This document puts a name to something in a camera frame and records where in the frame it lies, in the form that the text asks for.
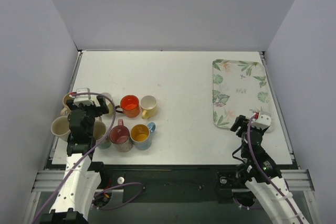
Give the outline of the light green mug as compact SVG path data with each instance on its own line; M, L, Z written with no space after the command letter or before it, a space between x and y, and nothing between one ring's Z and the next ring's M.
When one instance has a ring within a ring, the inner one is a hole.
M102 112L105 115L113 116L114 115L114 101L110 93L103 92L102 97L104 98L104 106Z

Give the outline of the beige round mug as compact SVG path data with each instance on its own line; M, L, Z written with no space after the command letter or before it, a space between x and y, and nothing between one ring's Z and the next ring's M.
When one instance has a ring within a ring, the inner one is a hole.
M71 96L70 96L70 93L67 93L64 97L63 97L63 100L62 100L62 104L63 104L63 108L62 110L60 111L60 115L61 116L64 116L64 115L68 115L71 110L69 109L69 107L67 106L66 102L67 100L71 99Z

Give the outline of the tall teal floral mug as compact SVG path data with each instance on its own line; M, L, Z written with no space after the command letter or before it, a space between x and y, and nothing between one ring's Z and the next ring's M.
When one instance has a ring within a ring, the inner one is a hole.
M106 125L103 122L96 120L93 128L93 137L96 140L96 142L98 142L102 138L102 141L98 145L98 148L101 150L108 149L111 146L111 142L108 139L108 137L106 136L103 138L103 136L106 133L107 133Z

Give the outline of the tall seahorse mug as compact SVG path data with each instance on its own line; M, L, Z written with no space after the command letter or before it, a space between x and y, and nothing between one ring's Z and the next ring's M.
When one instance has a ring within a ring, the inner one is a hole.
M70 134L68 117L60 116L56 118L51 124L51 132L54 136L67 142Z

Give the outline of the orange mug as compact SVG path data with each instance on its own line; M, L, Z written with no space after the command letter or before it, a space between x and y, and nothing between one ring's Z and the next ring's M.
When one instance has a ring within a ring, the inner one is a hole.
M124 96L120 104L116 106L116 112L129 118L135 118L140 114L139 99L134 95Z

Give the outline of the pink patterned mug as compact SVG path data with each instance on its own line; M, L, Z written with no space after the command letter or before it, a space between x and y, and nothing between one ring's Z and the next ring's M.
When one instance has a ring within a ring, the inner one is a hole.
M133 148L130 132L124 126L123 119L118 119L118 123L109 133L109 140L118 152L125 153Z

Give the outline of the blue glazed mug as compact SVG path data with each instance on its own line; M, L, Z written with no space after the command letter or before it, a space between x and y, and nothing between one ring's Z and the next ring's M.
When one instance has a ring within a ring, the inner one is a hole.
M137 124L130 132L131 140L134 146L141 150L147 150L152 144L152 134L156 129L154 122L150 122L148 125Z

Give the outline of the yellow mug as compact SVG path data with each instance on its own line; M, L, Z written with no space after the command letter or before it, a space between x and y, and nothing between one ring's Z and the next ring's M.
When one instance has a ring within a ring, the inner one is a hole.
M140 101L140 106L142 109L142 119L148 119L156 115L157 113L157 100L152 95L144 96Z

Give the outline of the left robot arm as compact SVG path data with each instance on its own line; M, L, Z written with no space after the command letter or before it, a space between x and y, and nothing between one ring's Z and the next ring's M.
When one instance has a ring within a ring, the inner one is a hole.
M67 139L66 169L63 179L47 199L54 201L46 214L40 211L33 223L88 223L88 212L97 188L108 182L107 173L102 171L102 162L93 162L95 149L106 138L96 140L93 136L96 118L109 113L106 104L111 99L95 93L98 105L91 100L92 92L76 91L66 104L70 109L67 117L70 133Z

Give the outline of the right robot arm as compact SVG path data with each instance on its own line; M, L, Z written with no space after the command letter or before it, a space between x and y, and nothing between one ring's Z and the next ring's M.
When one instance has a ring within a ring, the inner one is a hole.
M271 116L266 112L255 112L251 118L239 115L235 119L230 130L241 144L232 157L241 164L234 181L251 191L272 223L308 223L277 164L261 145L270 125Z

